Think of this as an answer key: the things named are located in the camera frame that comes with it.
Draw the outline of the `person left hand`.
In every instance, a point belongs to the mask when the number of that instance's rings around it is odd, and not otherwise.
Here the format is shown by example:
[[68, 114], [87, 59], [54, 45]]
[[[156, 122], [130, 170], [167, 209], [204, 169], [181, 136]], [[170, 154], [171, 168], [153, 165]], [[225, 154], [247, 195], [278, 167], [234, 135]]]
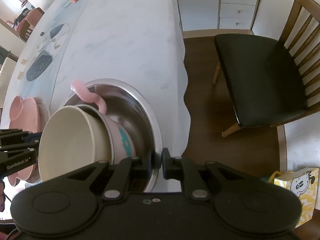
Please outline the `person left hand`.
[[5, 189], [5, 183], [4, 181], [1, 179], [0, 180], [0, 212], [3, 212], [5, 209], [5, 193], [4, 193], [4, 189]]

